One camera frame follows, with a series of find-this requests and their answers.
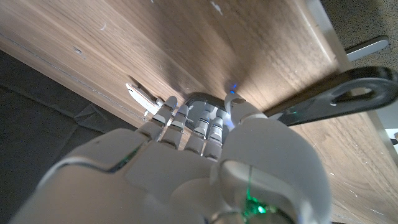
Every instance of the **black fabric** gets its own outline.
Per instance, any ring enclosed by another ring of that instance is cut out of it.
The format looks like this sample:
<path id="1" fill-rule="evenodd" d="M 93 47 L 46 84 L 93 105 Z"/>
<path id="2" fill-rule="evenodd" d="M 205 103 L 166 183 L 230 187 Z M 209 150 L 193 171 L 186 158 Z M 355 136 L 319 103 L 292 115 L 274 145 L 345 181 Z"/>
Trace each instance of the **black fabric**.
<path id="1" fill-rule="evenodd" d="M 75 147 L 134 126 L 0 51 L 0 223 Z"/>

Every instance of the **robotic hand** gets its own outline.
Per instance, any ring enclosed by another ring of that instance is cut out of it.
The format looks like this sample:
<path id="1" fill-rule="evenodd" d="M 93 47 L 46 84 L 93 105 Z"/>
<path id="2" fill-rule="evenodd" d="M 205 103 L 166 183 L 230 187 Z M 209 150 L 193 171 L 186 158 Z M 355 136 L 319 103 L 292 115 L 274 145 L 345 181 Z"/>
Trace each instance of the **robotic hand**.
<path id="1" fill-rule="evenodd" d="M 135 132 L 104 134 L 55 164 L 11 223 L 329 223 L 328 180 L 312 147 L 239 95 L 224 102 L 234 129 L 223 145 L 220 117 L 206 139 L 205 111 L 177 150 L 185 105 L 158 141 L 171 96 Z"/>

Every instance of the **gray speckled floor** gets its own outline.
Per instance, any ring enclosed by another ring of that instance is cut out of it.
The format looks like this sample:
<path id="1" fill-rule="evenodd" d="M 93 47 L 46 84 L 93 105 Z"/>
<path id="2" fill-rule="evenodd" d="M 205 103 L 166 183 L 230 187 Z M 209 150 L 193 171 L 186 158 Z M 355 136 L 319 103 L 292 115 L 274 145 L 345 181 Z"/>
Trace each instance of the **gray speckled floor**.
<path id="1" fill-rule="evenodd" d="M 397 0 L 321 0 L 345 49 L 380 35 L 390 45 L 352 62 L 354 67 L 379 65 L 398 70 Z"/>

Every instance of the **wooden surface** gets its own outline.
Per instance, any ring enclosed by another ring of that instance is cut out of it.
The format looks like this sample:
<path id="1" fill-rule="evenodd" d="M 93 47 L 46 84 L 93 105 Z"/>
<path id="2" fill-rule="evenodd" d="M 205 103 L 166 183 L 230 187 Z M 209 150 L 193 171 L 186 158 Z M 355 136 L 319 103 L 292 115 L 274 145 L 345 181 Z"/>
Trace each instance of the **wooden surface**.
<path id="1" fill-rule="evenodd" d="M 299 0 L 1 1 L 0 48 L 127 122 L 126 82 L 184 102 L 233 84 L 262 110 L 338 70 Z M 334 221 L 397 223 L 398 171 L 366 113 L 293 127 L 329 174 Z"/>

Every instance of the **wood grain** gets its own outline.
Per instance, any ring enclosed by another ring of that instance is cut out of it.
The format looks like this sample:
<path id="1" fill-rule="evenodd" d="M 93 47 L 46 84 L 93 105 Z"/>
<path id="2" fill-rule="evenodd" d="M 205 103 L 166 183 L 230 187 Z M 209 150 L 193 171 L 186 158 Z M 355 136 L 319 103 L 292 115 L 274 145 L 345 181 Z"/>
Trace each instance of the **wood grain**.
<path id="1" fill-rule="evenodd" d="M 1 1 L 0 48 L 135 126 L 145 109 L 126 82 L 179 102 L 237 84 L 266 110 L 338 70 L 301 1 L 216 3 Z M 334 174 L 334 221 L 398 222 L 397 167 L 366 113 L 293 129 Z"/>

